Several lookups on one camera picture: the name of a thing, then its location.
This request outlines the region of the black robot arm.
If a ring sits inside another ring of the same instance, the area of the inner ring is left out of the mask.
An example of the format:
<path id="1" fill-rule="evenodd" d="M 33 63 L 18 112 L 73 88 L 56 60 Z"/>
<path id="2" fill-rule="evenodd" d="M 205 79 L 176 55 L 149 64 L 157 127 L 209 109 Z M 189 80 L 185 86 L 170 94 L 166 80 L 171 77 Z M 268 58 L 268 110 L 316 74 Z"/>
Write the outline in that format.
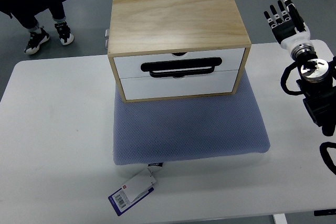
<path id="1" fill-rule="evenodd" d="M 335 132 L 335 57 L 327 62 L 318 58 L 310 42 L 300 43 L 291 51 L 293 63 L 285 68 L 280 85 L 288 95 L 304 95 L 303 104 L 313 122 L 321 127 L 325 136 Z M 299 90 L 287 87 L 290 73 L 298 70 L 300 79 L 296 81 Z"/>

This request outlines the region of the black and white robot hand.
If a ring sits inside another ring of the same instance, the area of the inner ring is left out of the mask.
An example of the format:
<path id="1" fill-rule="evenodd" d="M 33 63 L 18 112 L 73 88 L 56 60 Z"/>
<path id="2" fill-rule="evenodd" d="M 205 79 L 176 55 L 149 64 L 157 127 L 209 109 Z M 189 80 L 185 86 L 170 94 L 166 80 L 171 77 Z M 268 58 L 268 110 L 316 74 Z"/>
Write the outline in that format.
<path id="1" fill-rule="evenodd" d="M 265 11 L 265 19 L 271 28 L 278 44 L 289 51 L 310 40 L 310 30 L 300 16 L 292 0 L 279 0 L 279 9 L 270 5 L 270 11 Z"/>

